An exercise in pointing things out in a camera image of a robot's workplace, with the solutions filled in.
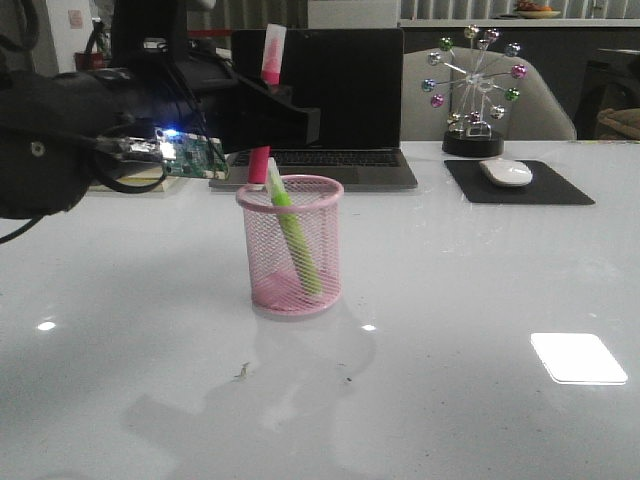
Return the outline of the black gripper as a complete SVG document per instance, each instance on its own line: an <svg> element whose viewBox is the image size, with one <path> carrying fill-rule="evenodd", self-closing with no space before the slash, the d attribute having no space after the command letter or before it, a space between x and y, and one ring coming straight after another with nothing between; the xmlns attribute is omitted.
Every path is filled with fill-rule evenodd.
<svg viewBox="0 0 640 480"><path fill-rule="evenodd" d="M300 147L320 136L320 110L292 90L238 77L192 54L187 7L118 1L104 69L46 77L1 72L1 215L39 220L74 208L100 184L131 193L127 175L164 168L158 134L193 133L208 157L255 147Z"/></svg>

